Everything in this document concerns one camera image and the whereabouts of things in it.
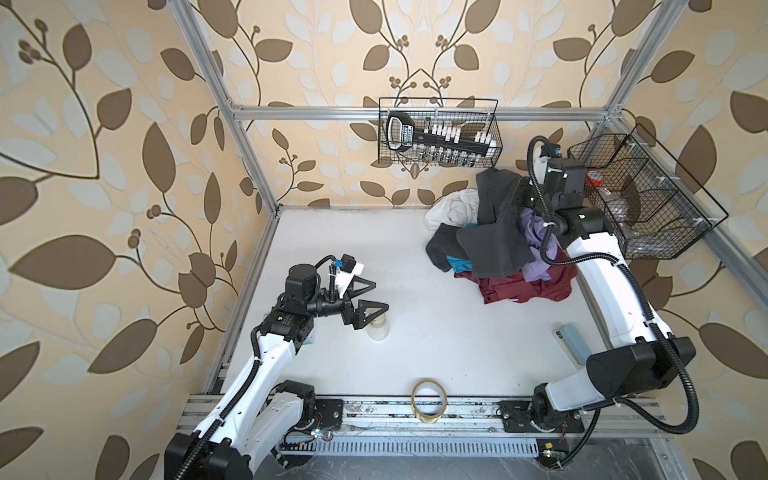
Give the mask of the dark grey cloth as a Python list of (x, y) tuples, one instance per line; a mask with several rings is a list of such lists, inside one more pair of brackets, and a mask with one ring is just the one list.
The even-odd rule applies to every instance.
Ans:
[(478, 216), (471, 228), (442, 223), (426, 245), (432, 264), (443, 272), (448, 259), (470, 262), (475, 279), (505, 278), (534, 260), (518, 224), (529, 179), (509, 170), (486, 169), (476, 176)]

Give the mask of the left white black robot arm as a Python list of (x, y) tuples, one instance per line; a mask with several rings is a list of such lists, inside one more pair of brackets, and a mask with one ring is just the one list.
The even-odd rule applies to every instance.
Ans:
[(251, 479), (263, 460), (289, 465), (279, 448), (291, 433), (321, 438), (342, 423), (343, 401), (318, 400), (312, 385), (279, 378), (319, 317), (338, 315), (356, 330), (389, 309), (362, 299), (375, 289), (353, 256), (327, 255), (289, 269), (284, 292), (250, 334), (252, 356), (231, 388), (189, 434), (164, 453), (167, 479)]

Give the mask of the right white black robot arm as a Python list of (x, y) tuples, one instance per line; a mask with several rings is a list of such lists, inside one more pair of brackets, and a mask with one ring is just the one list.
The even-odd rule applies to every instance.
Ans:
[[(562, 469), (583, 449), (608, 407), (626, 406), (667, 434), (693, 431), (700, 402), (686, 366), (696, 349), (689, 338), (676, 336), (653, 308), (606, 212), (585, 206), (586, 166), (562, 157), (559, 147), (536, 136), (527, 148), (526, 167), (530, 205), (544, 226), (540, 258), (550, 266), (578, 269), (605, 323), (610, 346), (588, 356), (576, 373), (538, 385), (527, 404), (501, 403), (505, 432), (564, 435), (575, 427), (581, 438), (567, 454), (544, 456), (544, 467)], [(674, 380), (680, 381), (686, 399), (686, 415), (677, 424), (659, 419), (633, 399)]]

